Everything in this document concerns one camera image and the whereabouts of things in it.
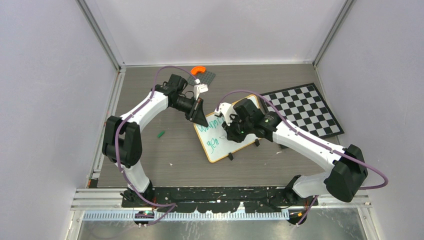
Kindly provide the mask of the green marker cap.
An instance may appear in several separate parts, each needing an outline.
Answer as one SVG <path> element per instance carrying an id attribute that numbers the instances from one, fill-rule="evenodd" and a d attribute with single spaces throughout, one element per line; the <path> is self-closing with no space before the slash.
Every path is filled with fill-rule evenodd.
<path id="1" fill-rule="evenodd" d="M 161 132 L 157 135 L 157 137 L 158 137 L 158 138 L 161 138 L 164 134 L 165 134 L 165 131 L 161 131 Z"/>

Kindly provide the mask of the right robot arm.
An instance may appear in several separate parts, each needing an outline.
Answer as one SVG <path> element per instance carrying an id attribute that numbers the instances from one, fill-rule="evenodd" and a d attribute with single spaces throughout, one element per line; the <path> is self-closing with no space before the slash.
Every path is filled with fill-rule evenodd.
<path id="1" fill-rule="evenodd" d="M 325 141 L 295 126 L 279 112 L 263 113 L 248 98 L 235 104 L 223 102 L 214 114 L 224 118 L 222 127 L 227 140 L 241 143 L 248 135 L 255 135 L 300 153 L 324 170 L 319 174 L 294 176 L 282 191 L 289 205 L 326 194 L 349 203 L 368 176 L 362 151 L 357 146 L 351 144 L 345 148 Z"/>

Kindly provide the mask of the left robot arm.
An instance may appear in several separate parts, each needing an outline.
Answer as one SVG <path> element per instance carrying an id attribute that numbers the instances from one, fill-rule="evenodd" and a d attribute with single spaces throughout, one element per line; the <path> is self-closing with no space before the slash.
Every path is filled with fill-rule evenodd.
<path id="1" fill-rule="evenodd" d="M 122 173 L 127 182 L 124 197 L 135 200 L 141 207 L 154 206 L 152 181 L 142 167 L 142 131 L 161 112 L 173 108 L 184 113 L 186 120 L 201 126 L 208 126 L 203 111 L 201 93 L 208 91 L 208 85 L 196 79 L 193 96 L 183 94 L 188 82 L 172 74 L 163 84 L 154 84 L 147 97 L 136 107 L 121 116 L 110 116 L 105 123 L 102 154 L 109 158 Z"/>

